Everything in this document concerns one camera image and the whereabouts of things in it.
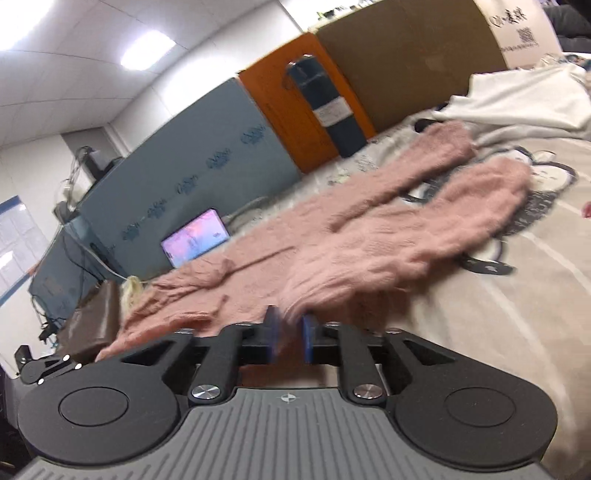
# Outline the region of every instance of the qr code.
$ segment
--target qr code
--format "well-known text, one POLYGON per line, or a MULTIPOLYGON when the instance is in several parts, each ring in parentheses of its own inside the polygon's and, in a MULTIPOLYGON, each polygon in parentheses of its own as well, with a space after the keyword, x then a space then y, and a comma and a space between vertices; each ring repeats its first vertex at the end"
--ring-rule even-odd
POLYGON ((535 43, 534 33, 531 31, 531 28, 518 28, 517 33, 522 43, 535 43))

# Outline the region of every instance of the metal screw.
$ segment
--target metal screw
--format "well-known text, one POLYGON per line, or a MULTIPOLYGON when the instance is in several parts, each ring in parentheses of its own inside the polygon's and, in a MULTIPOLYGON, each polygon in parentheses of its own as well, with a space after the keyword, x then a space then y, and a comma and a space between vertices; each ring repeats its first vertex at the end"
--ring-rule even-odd
POLYGON ((221 390, 215 385, 198 385, 191 390, 191 395, 199 400, 213 400, 219 397, 221 390))
POLYGON ((379 398, 382 396, 383 390, 381 387, 371 384, 371 383, 364 383, 363 385, 358 385, 353 389, 353 393, 357 398, 364 398, 365 400, 373 400, 374 398, 379 398))

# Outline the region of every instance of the dark blue bottle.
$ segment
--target dark blue bottle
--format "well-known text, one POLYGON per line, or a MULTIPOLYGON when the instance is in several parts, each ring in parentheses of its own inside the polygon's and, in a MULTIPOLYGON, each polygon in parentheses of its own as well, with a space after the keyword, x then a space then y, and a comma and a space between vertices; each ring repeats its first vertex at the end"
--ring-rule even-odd
POLYGON ((367 145, 351 107, 316 57, 304 55, 292 61, 287 66, 287 73, 312 107, 320 124, 326 128, 341 157, 350 157, 367 145))

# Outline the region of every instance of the gray ribbed surface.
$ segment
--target gray ribbed surface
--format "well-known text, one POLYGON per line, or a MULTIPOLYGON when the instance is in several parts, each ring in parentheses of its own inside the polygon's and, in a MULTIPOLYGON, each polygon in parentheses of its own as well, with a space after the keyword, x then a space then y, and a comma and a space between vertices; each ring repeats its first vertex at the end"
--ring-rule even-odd
POLYGON ((20 480, 547 480, 539 465, 469 473, 412 450, 377 408, 345 402, 336 389, 240 389, 221 406, 194 408, 155 452, 102 469, 35 460, 20 480), (289 403, 281 396, 292 393, 289 403))

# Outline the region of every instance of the laptop screen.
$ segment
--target laptop screen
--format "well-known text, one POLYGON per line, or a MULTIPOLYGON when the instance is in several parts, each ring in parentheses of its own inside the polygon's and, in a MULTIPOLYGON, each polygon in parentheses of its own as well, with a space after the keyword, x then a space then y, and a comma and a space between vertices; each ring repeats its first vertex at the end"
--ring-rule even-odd
POLYGON ((178 268, 229 238, 219 215, 210 209, 174 232, 161 244, 170 263, 178 268))

